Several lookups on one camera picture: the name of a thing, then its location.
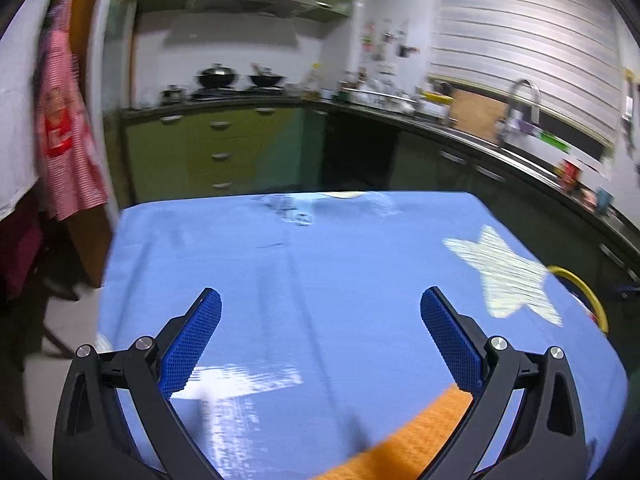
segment stove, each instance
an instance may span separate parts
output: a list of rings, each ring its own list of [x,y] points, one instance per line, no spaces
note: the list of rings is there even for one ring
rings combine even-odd
[[[191,94],[192,101],[209,101],[211,99],[227,99],[239,94],[236,88],[198,88]]]
[[[262,88],[249,86],[244,90],[238,88],[200,88],[191,94],[192,101],[213,101],[215,99],[234,99],[247,96],[278,96],[284,95],[284,88],[274,86]]]
[[[249,86],[242,93],[244,95],[284,95],[284,88],[282,86]]]

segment cutting board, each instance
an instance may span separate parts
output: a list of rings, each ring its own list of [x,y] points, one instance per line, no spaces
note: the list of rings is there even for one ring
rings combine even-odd
[[[497,144],[495,121],[506,115],[506,103],[463,90],[456,90],[452,97],[450,117],[458,121],[454,127]]]

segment red cloth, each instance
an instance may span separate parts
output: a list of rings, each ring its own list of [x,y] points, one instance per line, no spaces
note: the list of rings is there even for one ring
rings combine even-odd
[[[48,156],[60,156],[73,146],[71,119],[67,108],[63,108],[58,124],[45,118],[44,129],[47,135]]]
[[[0,274],[10,299],[20,295],[41,244],[38,201],[30,191],[0,222]]]
[[[36,109],[40,173],[49,193],[49,212],[58,220],[104,204],[108,198],[74,73],[70,17],[71,0],[64,0],[49,35]],[[52,136],[49,126],[56,124],[52,118],[60,112],[60,131]],[[63,123],[70,131],[63,131]]]

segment faucet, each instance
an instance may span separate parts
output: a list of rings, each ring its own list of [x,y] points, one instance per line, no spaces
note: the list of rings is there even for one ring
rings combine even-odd
[[[500,148],[504,147],[507,134],[509,133],[509,119],[511,118],[511,113],[516,107],[516,94],[518,89],[524,85],[531,88],[531,93],[533,95],[533,104],[531,105],[531,122],[534,124],[538,124],[540,122],[540,89],[538,88],[538,85],[529,79],[518,79],[509,90],[509,107],[507,108],[507,117],[504,123],[504,128],[498,135],[498,147]]]

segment blue gripper pad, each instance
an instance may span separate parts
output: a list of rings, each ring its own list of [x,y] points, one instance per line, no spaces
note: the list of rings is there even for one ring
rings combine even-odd
[[[162,358],[158,387],[165,399],[183,389],[220,322],[222,300],[210,291],[186,321]]]
[[[484,386],[482,358],[444,303],[446,299],[439,290],[435,292],[433,289],[425,290],[420,300],[420,315],[424,325],[458,387],[476,396]]]

